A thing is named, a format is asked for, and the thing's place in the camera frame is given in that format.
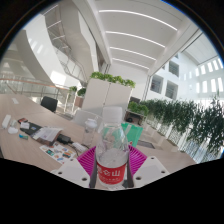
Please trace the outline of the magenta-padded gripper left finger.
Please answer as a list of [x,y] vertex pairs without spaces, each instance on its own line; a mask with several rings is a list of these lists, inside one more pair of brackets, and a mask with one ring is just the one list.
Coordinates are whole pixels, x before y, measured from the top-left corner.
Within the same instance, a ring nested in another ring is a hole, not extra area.
[[97,180],[95,148],[82,153],[78,158],[69,159],[53,174],[84,188],[94,188]]

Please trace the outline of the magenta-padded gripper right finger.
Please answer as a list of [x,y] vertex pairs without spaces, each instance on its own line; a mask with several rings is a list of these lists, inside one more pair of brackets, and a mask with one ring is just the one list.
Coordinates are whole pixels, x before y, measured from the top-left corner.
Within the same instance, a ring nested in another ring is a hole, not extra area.
[[140,188],[169,175],[168,170],[155,157],[147,157],[133,146],[129,146],[127,165],[127,187]]

